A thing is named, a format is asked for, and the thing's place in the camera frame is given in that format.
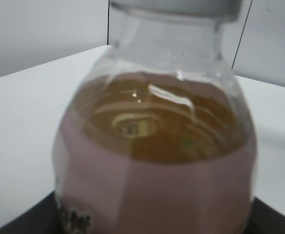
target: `bottle cap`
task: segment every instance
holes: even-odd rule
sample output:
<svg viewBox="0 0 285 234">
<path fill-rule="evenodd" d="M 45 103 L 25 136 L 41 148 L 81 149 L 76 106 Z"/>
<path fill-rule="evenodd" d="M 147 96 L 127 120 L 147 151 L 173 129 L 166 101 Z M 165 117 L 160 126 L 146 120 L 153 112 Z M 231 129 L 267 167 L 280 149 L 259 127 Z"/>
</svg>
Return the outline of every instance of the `bottle cap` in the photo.
<svg viewBox="0 0 285 234">
<path fill-rule="evenodd" d="M 236 20 L 242 0 L 111 0 L 118 8 L 137 8 L 160 13 Z"/>
</svg>

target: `clear glass bottle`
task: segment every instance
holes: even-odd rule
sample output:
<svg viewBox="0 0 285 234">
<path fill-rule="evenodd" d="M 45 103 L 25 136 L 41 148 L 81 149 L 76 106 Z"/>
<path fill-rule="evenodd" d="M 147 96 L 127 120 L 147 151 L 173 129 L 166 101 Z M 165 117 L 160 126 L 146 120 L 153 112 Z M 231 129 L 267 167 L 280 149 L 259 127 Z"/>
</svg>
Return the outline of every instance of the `clear glass bottle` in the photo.
<svg viewBox="0 0 285 234">
<path fill-rule="evenodd" d="M 174 2 L 112 4 L 127 14 L 128 31 L 84 79 L 54 147 L 69 234 L 240 234 L 245 227 L 255 132 L 220 51 L 221 23 L 236 18 L 240 1 Z"/>
</svg>

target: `black tray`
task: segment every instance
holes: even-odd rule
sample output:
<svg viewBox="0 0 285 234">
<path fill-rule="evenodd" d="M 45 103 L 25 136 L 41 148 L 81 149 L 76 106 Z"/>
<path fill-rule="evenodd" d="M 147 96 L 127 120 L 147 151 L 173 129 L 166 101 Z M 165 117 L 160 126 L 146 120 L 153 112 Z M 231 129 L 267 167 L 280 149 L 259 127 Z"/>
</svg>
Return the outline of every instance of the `black tray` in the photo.
<svg viewBox="0 0 285 234">
<path fill-rule="evenodd" d="M 54 194 L 0 228 L 0 234 L 65 234 L 58 218 Z M 244 234 L 285 234 L 285 217 L 255 199 Z"/>
</svg>

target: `amber liquid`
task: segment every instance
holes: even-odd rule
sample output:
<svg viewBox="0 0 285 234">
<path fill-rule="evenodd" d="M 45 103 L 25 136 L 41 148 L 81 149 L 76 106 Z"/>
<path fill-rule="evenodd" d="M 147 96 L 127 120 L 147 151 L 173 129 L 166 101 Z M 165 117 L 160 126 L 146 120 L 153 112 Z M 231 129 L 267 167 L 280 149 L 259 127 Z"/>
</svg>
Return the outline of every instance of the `amber liquid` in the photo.
<svg viewBox="0 0 285 234">
<path fill-rule="evenodd" d="M 213 85 L 125 74 L 98 87 L 86 84 L 74 99 L 81 130 L 102 147 L 132 159 L 157 163 L 213 159 L 246 140 L 225 94 Z M 99 95 L 89 102 L 94 89 Z"/>
<path fill-rule="evenodd" d="M 208 83 L 133 73 L 84 84 L 54 153 L 60 165 L 69 152 L 57 188 L 66 230 L 80 211 L 81 233 L 241 233 L 255 160 L 245 126 Z"/>
</svg>

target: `gray wall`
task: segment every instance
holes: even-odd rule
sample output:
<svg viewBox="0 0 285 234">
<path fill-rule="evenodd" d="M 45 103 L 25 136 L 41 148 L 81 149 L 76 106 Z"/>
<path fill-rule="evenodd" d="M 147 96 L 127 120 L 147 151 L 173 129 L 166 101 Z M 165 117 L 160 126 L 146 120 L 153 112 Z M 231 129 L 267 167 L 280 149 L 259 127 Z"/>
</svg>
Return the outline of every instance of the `gray wall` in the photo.
<svg viewBox="0 0 285 234">
<path fill-rule="evenodd" d="M 285 86 L 285 0 L 253 1 L 234 71 Z"/>
<path fill-rule="evenodd" d="M 285 0 L 253 0 L 245 25 L 250 4 L 225 28 L 224 57 L 237 54 L 238 75 L 285 86 Z M 0 0 L 0 76 L 104 45 L 107 23 L 108 0 Z M 121 27 L 111 12 L 110 42 Z"/>
<path fill-rule="evenodd" d="M 0 0 L 0 77 L 107 42 L 108 0 Z"/>
</svg>

